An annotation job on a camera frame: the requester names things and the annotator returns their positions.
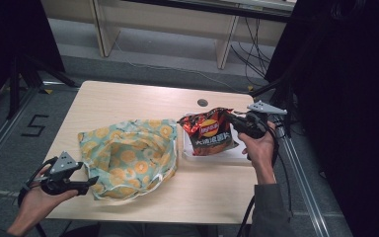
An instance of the red chip bag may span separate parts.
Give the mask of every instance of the red chip bag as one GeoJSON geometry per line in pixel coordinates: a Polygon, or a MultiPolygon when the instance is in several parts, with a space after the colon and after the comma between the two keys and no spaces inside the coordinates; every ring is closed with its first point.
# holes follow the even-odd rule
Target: red chip bag
{"type": "Polygon", "coordinates": [[[216,108],[207,113],[181,118],[178,124],[189,135],[194,156],[207,156],[234,148],[230,122],[225,114],[232,109],[216,108]]]}

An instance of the metal rod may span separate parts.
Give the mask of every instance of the metal rod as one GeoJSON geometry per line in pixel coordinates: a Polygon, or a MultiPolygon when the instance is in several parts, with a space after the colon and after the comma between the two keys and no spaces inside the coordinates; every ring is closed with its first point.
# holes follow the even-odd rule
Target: metal rod
{"type": "Polygon", "coordinates": [[[37,93],[38,93],[38,88],[30,88],[27,91],[27,93],[24,95],[23,99],[21,100],[21,103],[20,103],[21,105],[20,105],[18,111],[10,119],[7,119],[4,122],[4,124],[0,128],[0,148],[2,147],[3,143],[8,139],[8,137],[11,134],[14,126],[20,120],[21,115],[23,114],[28,103],[32,100],[32,98],[37,93]]]}
{"type": "MultiPolygon", "coordinates": [[[[276,119],[282,120],[280,116],[276,116],[276,119]]],[[[313,195],[309,182],[307,181],[303,167],[301,166],[300,160],[297,156],[294,144],[292,143],[291,138],[285,136],[283,127],[279,127],[277,131],[279,135],[282,137],[285,151],[293,168],[294,176],[297,180],[297,183],[299,184],[301,194],[309,211],[310,218],[312,220],[316,234],[318,237],[329,237],[330,234],[325,218],[319,208],[319,205],[316,202],[315,196],[313,195]]]]}

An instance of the black cable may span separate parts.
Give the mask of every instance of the black cable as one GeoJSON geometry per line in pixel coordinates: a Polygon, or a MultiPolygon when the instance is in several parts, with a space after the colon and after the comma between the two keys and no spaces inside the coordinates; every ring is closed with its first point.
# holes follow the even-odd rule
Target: black cable
{"type": "Polygon", "coordinates": [[[259,57],[259,60],[260,60],[260,65],[261,65],[261,68],[262,68],[262,73],[263,73],[263,75],[265,75],[265,72],[267,71],[267,68],[265,66],[264,60],[262,59],[262,56],[265,57],[268,61],[270,61],[270,60],[269,60],[269,58],[267,58],[261,52],[260,48],[258,47],[258,44],[259,44],[259,42],[258,42],[258,40],[259,40],[258,30],[260,28],[260,21],[259,20],[256,21],[256,33],[255,33],[255,37],[252,35],[252,31],[251,31],[251,28],[249,27],[249,23],[248,23],[248,19],[247,18],[245,18],[245,22],[246,22],[246,25],[248,27],[248,31],[249,31],[249,34],[251,36],[252,43],[255,46],[256,50],[257,50],[258,57],[259,57]]]}
{"type": "MultiPolygon", "coordinates": [[[[236,56],[237,56],[241,61],[243,61],[243,62],[245,63],[245,65],[248,65],[248,66],[251,67],[251,69],[254,70],[257,74],[259,74],[260,76],[263,76],[263,77],[264,77],[264,75],[262,74],[262,72],[259,71],[259,69],[258,69],[257,67],[255,67],[251,62],[247,61],[243,56],[241,56],[241,55],[235,50],[235,48],[233,47],[233,45],[231,45],[230,47],[231,47],[232,50],[235,52],[236,56]]],[[[255,86],[262,86],[262,85],[260,85],[260,84],[257,84],[257,83],[255,83],[255,82],[253,82],[253,81],[248,77],[248,73],[247,73],[247,71],[245,71],[245,76],[246,76],[246,79],[247,79],[250,83],[252,83],[253,85],[255,85],[255,86]]]]}
{"type": "Polygon", "coordinates": [[[252,64],[252,62],[246,60],[242,55],[240,55],[236,49],[233,47],[233,45],[230,45],[230,47],[232,48],[232,50],[235,52],[236,56],[241,59],[241,61],[243,61],[244,63],[248,64],[252,70],[254,70],[256,73],[258,73],[260,76],[264,76],[264,74],[260,71],[259,68],[257,68],[254,64],[252,64]]]}
{"type": "Polygon", "coordinates": [[[66,234],[66,231],[69,229],[71,224],[72,224],[72,220],[70,220],[69,223],[67,223],[66,227],[64,227],[63,231],[60,234],[60,237],[66,234]]]}
{"type": "Polygon", "coordinates": [[[248,217],[249,217],[249,214],[251,213],[251,210],[252,210],[252,207],[254,206],[254,203],[255,203],[255,196],[253,196],[251,198],[251,201],[249,202],[248,208],[245,211],[245,215],[243,217],[242,224],[239,227],[239,231],[238,231],[238,234],[236,235],[236,237],[242,236],[243,228],[246,226],[246,222],[248,221],[248,217]]]}
{"type": "MultiPolygon", "coordinates": [[[[251,50],[250,50],[250,52],[248,53],[248,57],[246,58],[246,60],[249,62],[249,58],[251,57],[251,55],[252,55],[252,49],[254,48],[254,45],[252,44],[252,47],[251,47],[251,50]]],[[[245,64],[245,75],[246,75],[246,77],[248,78],[248,80],[249,80],[249,77],[248,77],[248,64],[245,64]]]]}
{"type": "MultiPolygon", "coordinates": [[[[241,45],[241,43],[240,43],[239,41],[238,41],[238,44],[239,44],[239,47],[240,47],[244,52],[246,52],[247,54],[249,54],[249,52],[246,51],[246,50],[242,47],[242,45],[241,45]]],[[[251,56],[254,57],[254,58],[257,58],[258,60],[262,60],[262,61],[264,61],[264,62],[266,62],[266,63],[270,63],[270,60],[269,60],[269,59],[263,59],[261,56],[256,56],[256,55],[254,55],[254,54],[251,54],[251,56]]]]}
{"type": "Polygon", "coordinates": [[[36,231],[38,232],[39,236],[46,237],[44,229],[42,228],[40,223],[37,223],[36,225],[36,231]]]}
{"type": "Polygon", "coordinates": [[[285,166],[285,163],[284,161],[282,160],[282,157],[281,155],[279,154],[278,152],[278,156],[279,156],[279,161],[281,162],[281,165],[282,165],[282,169],[284,171],[284,175],[285,175],[285,182],[287,183],[287,196],[288,196],[288,211],[291,213],[292,215],[292,198],[291,198],[291,186],[290,186],[290,182],[289,182],[289,179],[288,179],[288,172],[287,172],[287,167],[285,166]]]}
{"type": "Polygon", "coordinates": [[[266,131],[269,132],[269,134],[272,136],[272,139],[273,139],[273,145],[274,145],[274,146],[275,146],[275,145],[278,145],[278,140],[276,139],[276,133],[275,133],[275,130],[274,130],[272,127],[268,126],[268,127],[266,128],[266,131]]]}

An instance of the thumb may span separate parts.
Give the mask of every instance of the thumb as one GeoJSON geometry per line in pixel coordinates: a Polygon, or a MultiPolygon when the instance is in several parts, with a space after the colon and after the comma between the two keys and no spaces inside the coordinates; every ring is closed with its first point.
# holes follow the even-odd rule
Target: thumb
{"type": "Polygon", "coordinates": [[[69,190],[64,192],[63,194],[58,195],[58,200],[60,202],[63,202],[77,196],[78,194],[79,192],[77,190],[69,190]]]}
{"type": "Polygon", "coordinates": [[[241,141],[245,142],[246,145],[248,145],[248,143],[251,143],[254,141],[254,139],[252,137],[250,137],[249,135],[247,135],[246,133],[243,133],[243,132],[238,134],[238,138],[241,141]]]}

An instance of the small round object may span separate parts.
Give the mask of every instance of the small round object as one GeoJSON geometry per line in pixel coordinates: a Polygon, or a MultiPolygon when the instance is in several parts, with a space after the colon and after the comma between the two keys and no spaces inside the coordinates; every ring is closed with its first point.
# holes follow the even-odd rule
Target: small round object
{"type": "Polygon", "coordinates": [[[198,103],[198,105],[201,106],[201,107],[206,107],[206,106],[208,106],[208,102],[207,102],[206,100],[204,100],[204,99],[199,99],[199,100],[197,101],[197,103],[198,103]]]}

